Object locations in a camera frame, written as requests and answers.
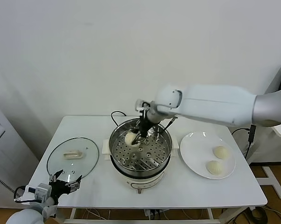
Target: white cooker base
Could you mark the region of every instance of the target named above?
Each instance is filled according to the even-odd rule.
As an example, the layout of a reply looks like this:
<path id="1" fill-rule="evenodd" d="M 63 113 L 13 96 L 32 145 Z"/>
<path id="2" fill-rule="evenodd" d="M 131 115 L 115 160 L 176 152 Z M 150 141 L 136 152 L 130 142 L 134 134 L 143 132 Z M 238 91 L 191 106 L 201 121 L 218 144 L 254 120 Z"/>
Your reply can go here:
<path id="1" fill-rule="evenodd" d="M 156 184 L 158 184 L 158 182 L 163 178 L 164 172 L 165 172 L 165 169 L 160 174 L 158 174 L 154 177 L 148 178 L 148 179 L 143 179 L 143 180 L 129 178 L 119 172 L 118 172 L 118 174 L 121 175 L 121 177 L 123 178 L 123 180 L 126 182 L 126 184 L 129 187 L 136 189 L 137 192 L 139 194 L 141 194 L 142 190 L 151 188 L 151 187 L 155 186 Z"/>

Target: white plate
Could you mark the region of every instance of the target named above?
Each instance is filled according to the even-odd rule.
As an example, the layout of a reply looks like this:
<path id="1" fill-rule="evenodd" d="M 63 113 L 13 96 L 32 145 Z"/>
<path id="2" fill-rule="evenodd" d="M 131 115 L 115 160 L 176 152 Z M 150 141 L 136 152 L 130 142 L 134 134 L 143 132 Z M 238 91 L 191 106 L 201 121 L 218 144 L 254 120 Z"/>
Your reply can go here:
<path id="1" fill-rule="evenodd" d="M 224 146 L 230 151 L 230 156 L 219 159 L 213 154 L 217 146 Z M 216 134 L 208 132 L 192 132 L 186 135 L 180 144 L 180 152 L 184 162 L 195 173 L 210 179 L 223 179 L 231 175 L 236 166 L 232 148 Z M 206 163 L 216 160 L 223 165 L 223 172 L 220 175 L 211 174 Z"/>

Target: glass lid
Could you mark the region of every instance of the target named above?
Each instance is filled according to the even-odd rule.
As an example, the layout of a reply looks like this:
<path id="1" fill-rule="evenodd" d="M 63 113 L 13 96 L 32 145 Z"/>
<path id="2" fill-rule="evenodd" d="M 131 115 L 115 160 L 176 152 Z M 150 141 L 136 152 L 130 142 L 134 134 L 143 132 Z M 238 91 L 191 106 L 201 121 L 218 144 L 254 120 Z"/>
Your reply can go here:
<path id="1" fill-rule="evenodd" d="M 50 175 L 63 170 L 59 180 L 72 182 L 80 175 L 84 178 L 96 166 L 99 151 L 96 144 L 87 138 L 73 138 L 57 146 L 47 160 Z"/>

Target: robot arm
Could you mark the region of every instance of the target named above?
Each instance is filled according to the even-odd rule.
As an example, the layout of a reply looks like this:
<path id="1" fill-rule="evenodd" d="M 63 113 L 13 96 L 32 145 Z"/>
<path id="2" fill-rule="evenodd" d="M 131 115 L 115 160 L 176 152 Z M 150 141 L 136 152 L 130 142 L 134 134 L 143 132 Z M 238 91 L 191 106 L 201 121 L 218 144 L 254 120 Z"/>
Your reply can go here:
<path id="1" fill-rule="evenodd" d="M 55 217 L 59 197 L 79 189 L 82 178 L 81 175 L 76 181 L 70 183 L 58 180 L 62 171 L 50 175 L 48 184 L 41 183 L 36 189 L 26 187 L 28 192 L 35 194 L 34 200 L 19 201 L 19 199 L 15 199 L 17 189 L 25 189 L 25 186 L 18 187 L 14 194 L 15 202 L 29 202 L 30 204 L 27 209 L 14 213 L 6 224 L 44 224 L 49 217 Z"/>
<path id="2" fill-rule="evenodd" d="M 138 100 L 135 108 L 142 116 L 134 143 L 142 141 L 151 127 L 175 115 L 226 126 L 276 126 L 281 124 L 281 90 L 254 95 L 236 86 L 191 85 L 181 89 L 169 85 L 151 103 Z"/>

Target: floor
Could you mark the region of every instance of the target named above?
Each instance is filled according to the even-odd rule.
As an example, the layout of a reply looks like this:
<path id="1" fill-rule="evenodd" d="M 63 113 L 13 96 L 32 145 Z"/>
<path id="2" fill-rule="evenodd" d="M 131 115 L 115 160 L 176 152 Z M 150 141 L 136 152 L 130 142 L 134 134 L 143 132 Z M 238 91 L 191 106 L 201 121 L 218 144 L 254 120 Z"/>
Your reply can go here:
<path id="1" fill-rule="evenodd" d="M 281 184 L 281 166 L 271 166 L 270 168 Z M 251 167 L 251 169 L 256 177 L 266 177 L 260 166 L 254 166 Z M 273 187 L 262 186 L 262 189 L 268 199 L 268 206 L 281 212 L 281 199 L 278 198 Z M 5 224 L 7 219 L 17 211 L 19 210 L 0 209 L 0 224 Z M 189 217 L 193 219 L 208 218 L 207 210 L 195 209 L 195 210 L 184 210 L 184 211 Z M 70 217 L 71 209 L 64 209 L 63 212 L 66 217 Z M 98 212 L 102 217 L 108 218 L 109 215 L 108 210 L 98 210 Z M 221 213 L 221 209 L 212 209 L 212 212 L 214 218 L 217 218 Z M 165 214 L 169 219 L 176 219 L 176 220 L 188 219 L 182 210 L 168 210 L 165 212 Z M 281 219 L 273 211 L 266 210 L 266 214 L 268 216 L 269 224 L 281 224 Z M 84 218 L 88 217 L 88 219 L 98 219 L 95 215 L 86 212 L 86 210 L 78 210 L 76 218 L 81 218 L 82 216 L 84 216 Z M 143 210 L 111 210 L 110 219 L 148 220 L 148 217 L 144 215 Z M 165 220 L 164 214 L 161 214 L 161 220 Z M 249 222 L 247 221 L 244 215 L 240 215 L 237 218 L 236 223 L 248 224 Z M 50 218 L 49 220 L 46 221 L 45 224 L 57 224 L 57 222 L 54 219 Z"/>

